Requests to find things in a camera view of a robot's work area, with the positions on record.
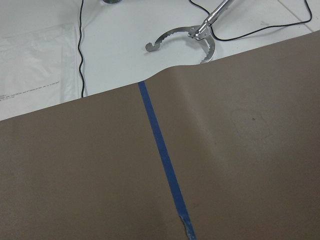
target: black cord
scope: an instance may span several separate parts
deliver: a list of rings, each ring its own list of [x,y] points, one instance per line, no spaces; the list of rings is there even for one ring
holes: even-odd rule
[[[188,0],[192,5],[196,6],[197,8],[200,8],[201,10],[205,11],[208,15],[210,14],[210,12],[205,9],[203,6],[200,6],[199,4],[196,4],[194,3],[192,0]],[[266,26],[266,27],[263,27],[263,28],[260,28],[256,31],[252,31],[252,32],[249,32],[247,34],[244,34],[244,35],[241,35],[241,36],[237,36],[237,37],[233,37],[233,38],[229,38],[229,39],[221,39],[219,37],[217,37],[214,33],[214,29],[212,27],[212,25],[210,26],[211,28],[211,31],[212,31],[212,36],[214,37],[214,39],[218,40],[218,41],[223,41],[223,42],[227,42],[227,41],[233,41],[233,40],[237,40],[237,39],[241,39],[241,38],[244,38],[246,36],[249,36],[251,34],[255,34],[257,32],[260,32],[262,30],[265,30],[265,29],[270,29],[270,28],[283,28],[283,27],[289,27],[289,26],[294,26],[294,25],[299,25],[299,24],[306,24],[306,23],[309,23],[311,20],[312,20],[312,12],[311,12],[311,9],[309,7],[309,4],[307,2],[307,0],[304,0],[304,3],[306,5],[306,8],[310,14],[310,18],[306,21],[300,21],[300,22],[295,22],[295,23],[290,23],[290,24],[284,24],[284,25],[272,25],[272,26]]]
[[[81,7],[80,7],[80,17],[79,17],[80,18],[80,25],[79,25],[80,37],[79,37],[79,43],[78,43],[78,51],[81,56],[81,62],[79,65],[79,73],[80,73],[81,80],[82,80],[81,98],[84,97],[84,91],[85,91],[85,78],[84,78],[84,75],[82,74],[82,71],[81,71],[82,65],[84,63],[84,56],[83,56],[81,49],[80,49],[81,40],[82,40],[82,9],[83,9],[83,7],[84,7],[84,0],[82,0]]]

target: brown sheet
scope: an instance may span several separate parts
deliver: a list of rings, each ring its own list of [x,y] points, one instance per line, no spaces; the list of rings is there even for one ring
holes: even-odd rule
[[[198,239],[320,238],[320,32],[146,81]],[[186,239],[137,84],[0,121],[0,239]]]

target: black wire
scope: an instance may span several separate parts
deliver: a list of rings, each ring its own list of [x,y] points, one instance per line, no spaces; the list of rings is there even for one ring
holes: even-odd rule
[[[80,49],[81,40],[82,40],[82,9],[83,9],[83,7],[84,7],[84,0],[82,0],[81,7],[80,7],[80,17],[79,17],[80,18],[80,25],[79,25],[80,37],[79,37],[79,43],[78,43],[78,52],[81,56],[81,62],[79,65],[79,73],[80,73],[81,80],[82,80],[81,98],[84,97],[84,91],[85,91],[85,78],[84,78],[84,75],[82,74],[82,71],[81,71],[82,65],[84,63],[84,56],[83,56],[81,49]]]
[[[200,6],[199,4],[194,3],[192,0],[188,0],[188,1],[189,1],[192,5],[196,6],[197,8],[200,8],[201,10],[205,11],[208,15],[210,14],[210,12],[209,12],[207,9],[205,9],[203,6]],[[218,41],[227,42],[227,41],[233,41],[233,40],[237,40],[237,39],[244,38],[244,37],[246,37],[246,36],[249,36],[249,35],[251,35],[251,34],[255,34],[255,33],[260,32],[260,31],[265,30],[265,29],[270,29],[270,28],[283,28],[283,27],[289,27],[289,26],[294,26],[294,25],[309,23],[309,22],[312,20],[313,15],[312,15],[312,12],[311,12],[311,9],[310,9],[310,7],[309,7],[309,4],[308,4],[307,0],[304,0],[304,3],[305,3],[305,5],[306,5],[306,8],[307,8],[309,14],[310,14],[310,18],[309,18],[308,20],[306,20],[306,21],[299,21],[299,22],[290,23],[290,24],[284,24],[284,25],[266,26],[266,27],[260,28],[260,29],[258,29],[258,30],[249,32],[249,33],[247,33],[247,34],[244,34],[244,35],[241,35],[241,36],[237,36],[237,37],[233,37],[233,38],[229,38],[229,39],[221,39],[221,38],[217,37],[217,36],[215,35],[214,30],[213,30],[213,27],[212,27],[212,25],[211,25],[210,28],[211,28],[211,31],[212,31],[212,36],[213,36],[216,40],[218,40]]]

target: blue tape strip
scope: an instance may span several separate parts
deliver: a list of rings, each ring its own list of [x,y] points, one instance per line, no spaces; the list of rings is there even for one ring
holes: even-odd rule
[[[145,106],[145,110],[148,115],[149,122],[152,128],[153,136],[154,136],[156,145],[158,147],[158,151],[164,167],[166,178],[170,186],[175,208],[184,224],[186,234],[189,240],[196,240],[197,238],[188,214],[188,210],[187,210],[184,198],[182,196],[182,193],[178,184],[178,180],[177,180],[174,168],[172,166],[172,163],[168,154],[164,137],[162,136],[161,129],[160,129],[154,108],[151,103],[151,99],[148,93],[146,83],[142,81],[142,82],[139,82],[138,85],[139,85],[140,93]]]

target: curved metal jaw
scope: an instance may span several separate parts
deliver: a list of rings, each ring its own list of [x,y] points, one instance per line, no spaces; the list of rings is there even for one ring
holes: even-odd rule
[[[178,27],[178,28],[174,28],[172,30],[169,30],[167,32],[165,32],[164,34],[162,34],[154,43],[154,45],[152,45],[151,42],[149,42],[146,46],[145,49],[148,52],[154,52],[156,50],[158,50],[160,48],[160,44],[162,43],[162,41],[169,37],[172,34],[175,33],[183,33],[183,32],[188,32],[188,37],[193,38],[197,41],[201,41],[201,40],[205,40],[208,44],[209,50],[206,53],[206,57],[201,61],[201,64],[203,63],[207,63],[209,62],[215,53],[215,40],[212,37],[211,33],[209,32],[209,29],[207,28],[202,34],[201,36],[198,36],[197,38],[193,37],[196,30],[200,27],[200,25],[196,25],[196,26],[183,26],[183,27]]]

